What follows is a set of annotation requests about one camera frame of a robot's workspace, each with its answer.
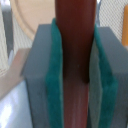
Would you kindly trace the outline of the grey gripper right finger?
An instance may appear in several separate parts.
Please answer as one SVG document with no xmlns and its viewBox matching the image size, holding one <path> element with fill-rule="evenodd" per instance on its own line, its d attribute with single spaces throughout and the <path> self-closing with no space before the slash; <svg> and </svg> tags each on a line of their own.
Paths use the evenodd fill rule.
<svg viewBox="0 0 128 128">
<path fill-rule="evenodd" d="M 89 76 L 91 128 L 127 128 L 128 51 L 109 27 L 95 27 Z"/>
</svg>

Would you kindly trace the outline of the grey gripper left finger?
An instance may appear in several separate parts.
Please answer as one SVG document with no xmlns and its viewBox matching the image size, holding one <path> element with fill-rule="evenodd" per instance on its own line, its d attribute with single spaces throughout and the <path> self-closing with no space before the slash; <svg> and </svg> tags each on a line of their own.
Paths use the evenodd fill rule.
<svg viewBox="0 0 128 128">
<path fill-rule="evenodd" d="M 23 69 L 34 128 L 64 128 L 63 50 L 55 21 L 38 27 Z"/>
</svg>

